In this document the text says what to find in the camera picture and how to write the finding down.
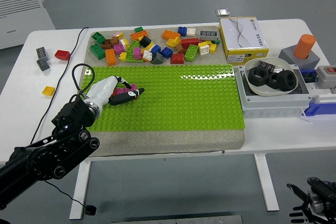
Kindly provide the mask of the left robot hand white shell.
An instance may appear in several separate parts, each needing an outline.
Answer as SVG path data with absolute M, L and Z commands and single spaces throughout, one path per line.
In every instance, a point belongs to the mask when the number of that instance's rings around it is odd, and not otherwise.
M 107 103 L 110 105 L 119 105 L 135 100 L 145 91 L 144 88 L 139 88 L 134 91 L 117 94 L 110 98 L 118 83 L 123 83 L 127 88 L 131 89 L 130 84 L 122 77 L 110 76 L 92 85 L 89 92 L 87 93 L 88 98 L 85 99 L 84 102 L 93 103 L 98 108 L 102 108 Z

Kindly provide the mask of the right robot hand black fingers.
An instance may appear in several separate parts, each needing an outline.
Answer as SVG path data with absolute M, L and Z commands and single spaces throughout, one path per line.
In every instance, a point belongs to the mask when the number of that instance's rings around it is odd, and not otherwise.
M 287 187 L 303 203 L 293 207 L 291 223 L 335 223 L 335 182 L 322 181 L 317 177 L 307 179 L 310 190 L 304 193 L 294 184 Z

